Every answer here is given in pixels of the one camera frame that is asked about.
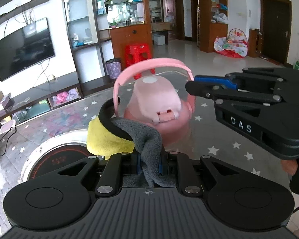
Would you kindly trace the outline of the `person's right hand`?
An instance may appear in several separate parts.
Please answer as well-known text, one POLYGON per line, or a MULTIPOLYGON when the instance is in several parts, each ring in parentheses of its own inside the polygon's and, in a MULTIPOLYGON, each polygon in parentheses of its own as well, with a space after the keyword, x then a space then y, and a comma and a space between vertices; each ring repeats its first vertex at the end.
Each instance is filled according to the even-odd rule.
POLYGON ((283 171, 285 171, 289 175, 295 175, 298 169, 298 164, 296 160, 280 160, 280 163, 283 171))

